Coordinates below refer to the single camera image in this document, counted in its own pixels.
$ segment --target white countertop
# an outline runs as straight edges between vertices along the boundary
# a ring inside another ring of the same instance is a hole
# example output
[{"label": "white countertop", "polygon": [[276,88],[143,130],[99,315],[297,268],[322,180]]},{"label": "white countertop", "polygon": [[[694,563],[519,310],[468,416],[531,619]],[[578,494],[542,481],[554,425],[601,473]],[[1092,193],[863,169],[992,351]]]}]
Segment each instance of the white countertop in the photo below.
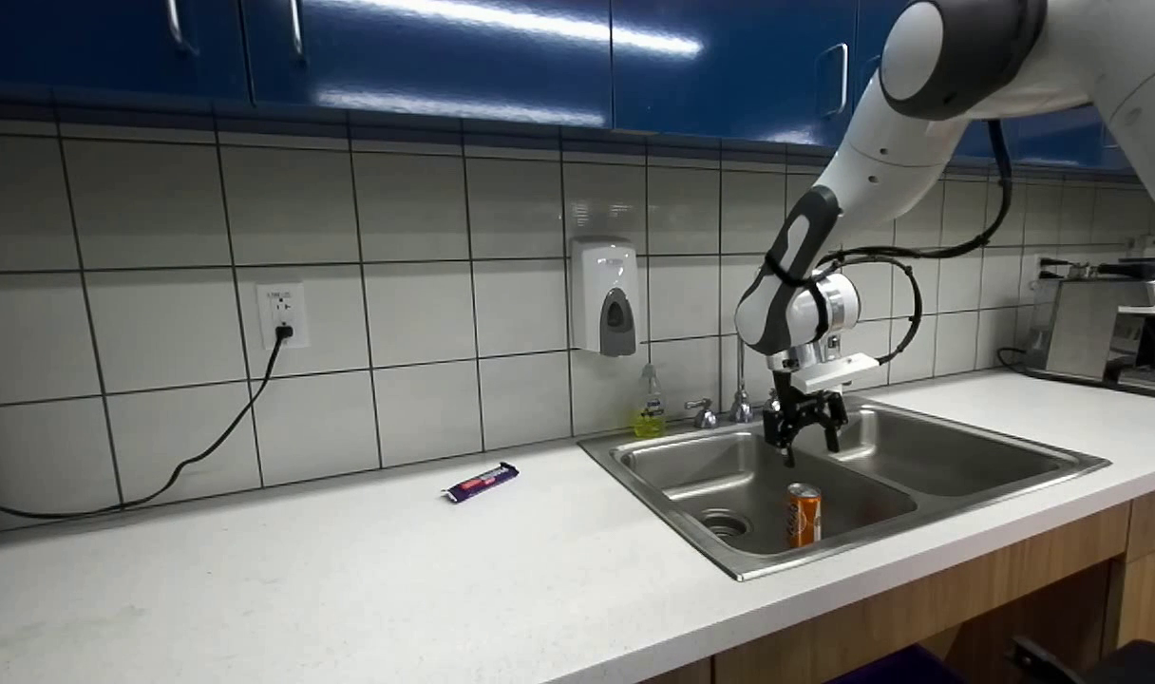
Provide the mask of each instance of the white countertop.
[{"label": "white countertop", "polygon": [[883,405],[1113,468],[730,583],[578,445],[0,535],[0,684],[642,679],[1155,489],[1155,398],[1025,377]]}]

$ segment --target wall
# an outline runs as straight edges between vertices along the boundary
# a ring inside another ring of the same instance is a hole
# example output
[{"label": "wall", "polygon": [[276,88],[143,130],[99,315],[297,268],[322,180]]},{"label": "wall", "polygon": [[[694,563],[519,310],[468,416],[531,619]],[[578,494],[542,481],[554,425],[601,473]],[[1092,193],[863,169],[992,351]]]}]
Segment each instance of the wall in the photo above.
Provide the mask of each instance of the wall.
[{"label": "wall", "polygon": [[[113,125],[0,118],[0,503],[93,508],[156,489],[262,377],[256,284],[309,291],[237,436],[160,503],[616,432],[656,368],[664,408],[735,396],[735,301],[812,183],[768,154],[362,121]],[[847,244],[953,244],[996,207],[949,175]],[[1113,254],[1155,231],[1131,183],[1025,180],[984,254],[918,268],[929,327],[872,384],[992,365],[1032,327],[1039,254]],[[647,337],[571,353],[571,239],[642,253]],[[851,351],[904,335],[910,293],[863,269]],[[768,396],[750,358],[750,396]]]}]

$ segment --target sink basin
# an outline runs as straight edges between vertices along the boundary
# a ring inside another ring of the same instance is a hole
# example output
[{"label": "sink basin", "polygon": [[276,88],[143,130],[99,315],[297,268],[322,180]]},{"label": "sink basin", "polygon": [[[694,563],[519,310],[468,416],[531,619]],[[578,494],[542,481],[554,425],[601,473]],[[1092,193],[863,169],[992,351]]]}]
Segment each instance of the sink basin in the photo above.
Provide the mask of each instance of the sink basin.
[{"label": "sink basin", "polygon": [[[758,421],[584,453],[740,583],[1107,468],[891,408],[854,408],[841,453],[802,431],[796,463]],[[822,539],[806,549],[796,545],[796,483],[822,494]]]}]

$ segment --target faucet handle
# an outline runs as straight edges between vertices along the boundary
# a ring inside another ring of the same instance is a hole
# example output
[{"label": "faucet handle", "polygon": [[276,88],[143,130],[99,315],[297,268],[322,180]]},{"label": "faucet handle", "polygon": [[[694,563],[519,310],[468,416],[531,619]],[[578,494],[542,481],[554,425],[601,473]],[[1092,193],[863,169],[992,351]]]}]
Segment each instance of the faucet handle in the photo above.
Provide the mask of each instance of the faucet handle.
[{"label": "faucet handle", "polygon": [[735,405],[725,412],[725,421],[752,421],[758,420],[758,408],[744,398],[744,392],[736,389],[735,392]]},{"label": "faucet handle", "polygon": [[717,420],[717,412],[715,412],[715,398],[692,405],[685,416],[687,416],[687,421],[692,421],[694,431],[715,431],[715,425],[722,425],[722,420]]}]

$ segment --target soap dispenser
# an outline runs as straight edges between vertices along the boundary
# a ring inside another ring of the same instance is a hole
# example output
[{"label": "soap dispenser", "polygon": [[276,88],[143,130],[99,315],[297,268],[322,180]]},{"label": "soap dispenser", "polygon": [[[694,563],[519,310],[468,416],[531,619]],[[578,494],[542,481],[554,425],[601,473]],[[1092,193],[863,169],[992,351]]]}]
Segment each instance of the soap dispenser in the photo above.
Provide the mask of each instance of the soap dispenser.
[{"label": "soap dispenser", "polygon": [[639,351],[639,254],[630,244],[574,244],[574,345],[606,358]]}]

